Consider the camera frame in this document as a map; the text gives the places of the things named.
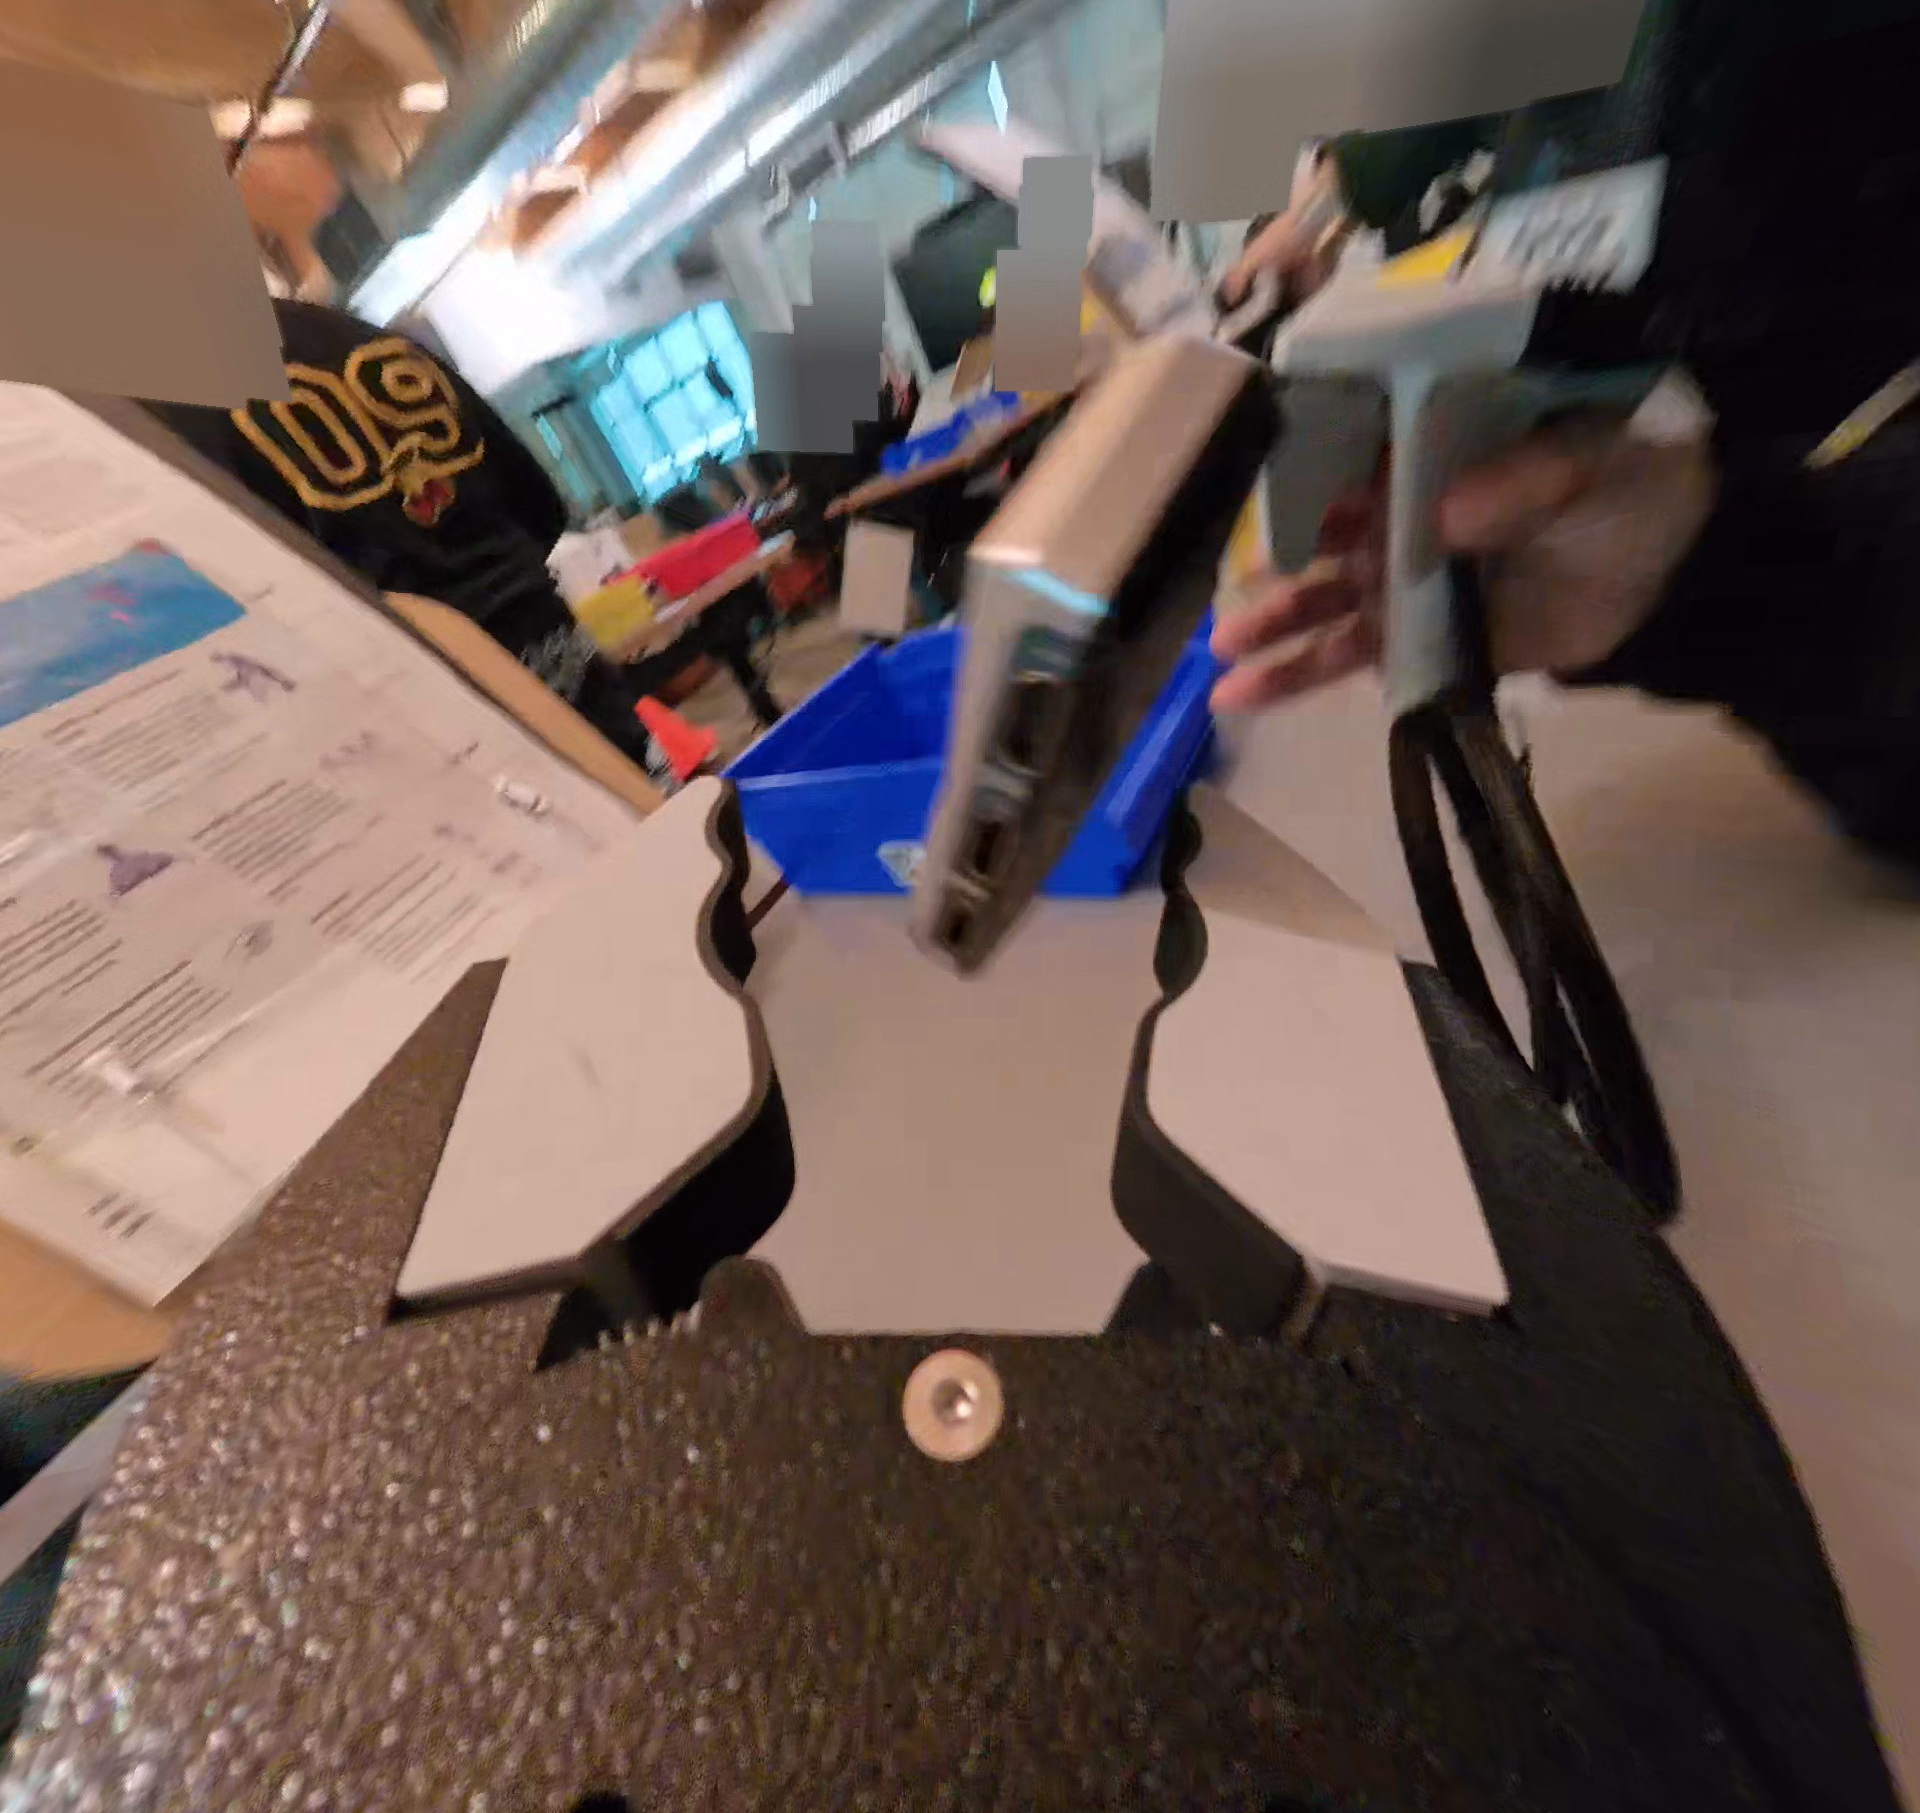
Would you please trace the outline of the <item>blue plastic bin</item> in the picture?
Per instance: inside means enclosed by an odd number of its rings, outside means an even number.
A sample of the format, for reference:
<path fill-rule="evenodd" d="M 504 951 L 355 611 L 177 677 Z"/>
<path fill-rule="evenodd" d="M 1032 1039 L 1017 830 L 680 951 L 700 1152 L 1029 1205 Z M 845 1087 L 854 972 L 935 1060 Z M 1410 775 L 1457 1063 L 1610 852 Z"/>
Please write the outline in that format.
<path fill-rule="evenodd" d="M 1107 898 L 1145 879 L 1174 801 L 1217 753 L 1212 617 L 1139 727 L 1044 896 Z M 870 646 L 731 767 L 751 840 L 803 893 L 906 893 L 944 772 L 961 633 Z"/>

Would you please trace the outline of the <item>grey desk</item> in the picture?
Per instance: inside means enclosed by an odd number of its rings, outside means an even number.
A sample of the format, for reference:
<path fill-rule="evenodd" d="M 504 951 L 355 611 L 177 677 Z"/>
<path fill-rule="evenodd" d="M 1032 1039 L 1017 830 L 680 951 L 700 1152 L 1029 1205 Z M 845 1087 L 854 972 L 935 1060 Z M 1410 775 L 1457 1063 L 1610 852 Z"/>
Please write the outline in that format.
<path fill-rule="evenodd" d="M 1917 1807 L 1917 880 L 1745 733 L 1524 683 L 1511 714 L 1667 1109 L 1667 1241 L 1763 1393 Z M 797 1149 L 763 1245 L 814 1326 L 1093 1327 L 1147 893 L 1049 901 L 956 982 L 895 896 L 788 893 L 754 987 Z"/>

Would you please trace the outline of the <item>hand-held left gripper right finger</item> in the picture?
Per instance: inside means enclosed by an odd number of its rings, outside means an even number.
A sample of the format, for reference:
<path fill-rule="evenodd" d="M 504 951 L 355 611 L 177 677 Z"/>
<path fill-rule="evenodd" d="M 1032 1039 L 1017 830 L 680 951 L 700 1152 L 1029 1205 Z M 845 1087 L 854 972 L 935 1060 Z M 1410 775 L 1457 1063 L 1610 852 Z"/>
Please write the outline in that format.
<path fill-rule="evenodd" d="M 1126 1068 L 1114 1206 L 1194 1314 L 1273 1334 L 1332 1290 L 1509 1301 L 1409 968 L 1327 873 L 1217 789 L 1159 869 L 1158 998 Z"/>

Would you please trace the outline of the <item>black silver switch box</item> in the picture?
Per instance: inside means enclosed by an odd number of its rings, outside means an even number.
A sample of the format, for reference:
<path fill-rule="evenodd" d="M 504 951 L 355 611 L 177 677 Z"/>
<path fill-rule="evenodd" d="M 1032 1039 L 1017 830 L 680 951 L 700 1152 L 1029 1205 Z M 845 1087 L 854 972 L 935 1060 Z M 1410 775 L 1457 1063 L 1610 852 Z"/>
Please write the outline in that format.
<path fill-rule="evenodd" d="M 1265 360 L 1139 340 L 974 539 L 911 911 L 952 975 L 991 965 L 1167 693 L 1278 436 Z"/>

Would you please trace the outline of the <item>red cone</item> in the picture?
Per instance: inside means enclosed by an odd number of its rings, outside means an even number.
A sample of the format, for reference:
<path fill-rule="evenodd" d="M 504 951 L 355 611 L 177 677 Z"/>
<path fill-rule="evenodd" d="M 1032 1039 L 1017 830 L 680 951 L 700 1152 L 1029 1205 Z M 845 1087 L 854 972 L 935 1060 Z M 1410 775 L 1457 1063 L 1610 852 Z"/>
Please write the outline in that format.
<path fill-rule="evenodd" d="M 663 787 L 685 787 L 724 765 L 716 734 L 675 705 L 645 696 L 635 702 L 634 714 L 645 734 L 644 765 Z"/>

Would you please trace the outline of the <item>person's right hand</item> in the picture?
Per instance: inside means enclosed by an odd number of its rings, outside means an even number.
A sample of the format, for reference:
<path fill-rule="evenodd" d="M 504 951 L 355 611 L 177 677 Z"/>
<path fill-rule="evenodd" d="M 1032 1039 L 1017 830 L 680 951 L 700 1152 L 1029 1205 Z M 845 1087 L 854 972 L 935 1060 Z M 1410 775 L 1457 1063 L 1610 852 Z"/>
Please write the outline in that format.
<path fill-rule="evenodd" d="M 1594 469 L 1594 452 L 1537 436 L 1465 469 L 1438 508 L 1442 553 L 1465 559 L 1480 585 L 1501 677 L 1571 667 L 1571 639 L 1554 633 L 1567 617 L 1553 610 L 1546 547 Z M 1382 662 L 1389 478 L 1391 460 L 1379 457 L 1364 484 L 1329 506 L 1307 570 L 1263 577 L 1252 599 L 1218 616 L 1217 711 L 1252 714 Z"/>

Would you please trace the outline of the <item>small blue background bin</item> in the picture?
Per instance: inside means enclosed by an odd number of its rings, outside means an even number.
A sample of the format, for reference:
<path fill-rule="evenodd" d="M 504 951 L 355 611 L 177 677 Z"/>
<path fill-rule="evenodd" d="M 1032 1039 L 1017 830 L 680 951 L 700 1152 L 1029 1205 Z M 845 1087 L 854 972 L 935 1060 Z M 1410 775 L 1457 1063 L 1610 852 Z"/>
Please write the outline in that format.
<path fill-rule="evenodd" d="M 937 419 L 915 419 L 911 429 L 879 455 L 879 476 L 901 480 L 952 460 L 1022 413 L 1020 392 L 979 391 L 949 405 Z"/>

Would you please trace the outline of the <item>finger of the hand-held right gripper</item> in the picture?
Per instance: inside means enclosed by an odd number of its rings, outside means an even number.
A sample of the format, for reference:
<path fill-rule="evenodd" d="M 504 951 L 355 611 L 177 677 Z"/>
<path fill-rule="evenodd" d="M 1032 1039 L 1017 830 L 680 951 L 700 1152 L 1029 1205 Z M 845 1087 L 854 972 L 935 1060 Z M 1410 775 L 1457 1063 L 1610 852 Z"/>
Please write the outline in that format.
<path fill-rule="evenodd" d="M 1537 285 L 1521 279 L 1329 282 L 1274 336 L 1284 378 L 1505 375 L 1524 358 Z"/>
<path fill-rule="evenodd" d="M 1387 439 L 1384 385 L 1357 375 L 1278 375 L 1278 439 L 1265 466 L 1265 547 L 1274 572 L 1315 559 L 1332 506 L 1364 491 Z"/>

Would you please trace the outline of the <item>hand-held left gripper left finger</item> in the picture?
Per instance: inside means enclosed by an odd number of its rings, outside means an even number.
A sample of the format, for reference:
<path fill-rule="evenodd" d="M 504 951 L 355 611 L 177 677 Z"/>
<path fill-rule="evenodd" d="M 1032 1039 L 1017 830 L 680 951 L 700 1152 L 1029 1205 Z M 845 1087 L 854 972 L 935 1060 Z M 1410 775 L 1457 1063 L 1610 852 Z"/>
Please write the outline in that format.
<path fill-rule="evenodd" d="M 499 978 L 397 1304 L 545 1288 L 685 1311 L 797 1191 L 751 995 L 751 846 L 698 776 L 519 942 Z"/>

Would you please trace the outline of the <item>person's right forearm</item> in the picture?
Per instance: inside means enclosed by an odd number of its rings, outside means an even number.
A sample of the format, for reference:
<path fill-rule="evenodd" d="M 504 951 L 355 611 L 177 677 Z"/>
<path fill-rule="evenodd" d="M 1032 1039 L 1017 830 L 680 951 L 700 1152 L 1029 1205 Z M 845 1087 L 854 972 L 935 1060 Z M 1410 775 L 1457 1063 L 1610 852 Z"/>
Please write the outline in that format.
<path fill-rule="evenodd" d="M 1715 503 L 1640 627 L 1573 687 L 1714 705 L 1868 852 L 1919 862 L 1917 400 L 1811 457 L 1917 370 L 1915 272 L 1667 315 L 1714 418 Z"/>

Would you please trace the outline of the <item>silver ventilation duct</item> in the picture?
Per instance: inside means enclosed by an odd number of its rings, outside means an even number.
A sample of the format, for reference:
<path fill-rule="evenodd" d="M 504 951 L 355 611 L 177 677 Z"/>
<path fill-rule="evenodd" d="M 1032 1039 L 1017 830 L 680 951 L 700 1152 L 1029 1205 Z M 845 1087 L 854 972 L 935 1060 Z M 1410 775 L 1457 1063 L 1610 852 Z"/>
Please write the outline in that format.
<path fill-rule="evenodd" d="M 670 315 L 738 214 L 781 218 L 1070 0 L 539 0 L 347 290 L 454 354 L 535 360 Z"/>

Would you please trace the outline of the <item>red background bin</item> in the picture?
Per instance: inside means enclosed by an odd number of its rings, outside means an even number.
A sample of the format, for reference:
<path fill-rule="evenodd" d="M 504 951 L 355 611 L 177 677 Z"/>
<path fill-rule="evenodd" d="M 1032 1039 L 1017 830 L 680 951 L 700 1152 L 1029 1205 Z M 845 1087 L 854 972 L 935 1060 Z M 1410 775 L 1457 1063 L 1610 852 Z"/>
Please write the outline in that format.
<path fill-rule="evenodd" d="M 683 602 L 706 588 L 736 566 L 754 559 L 763 531 L 748 510 L 683 532 L 635 561 L 634 572 L 663 606 Z"/>

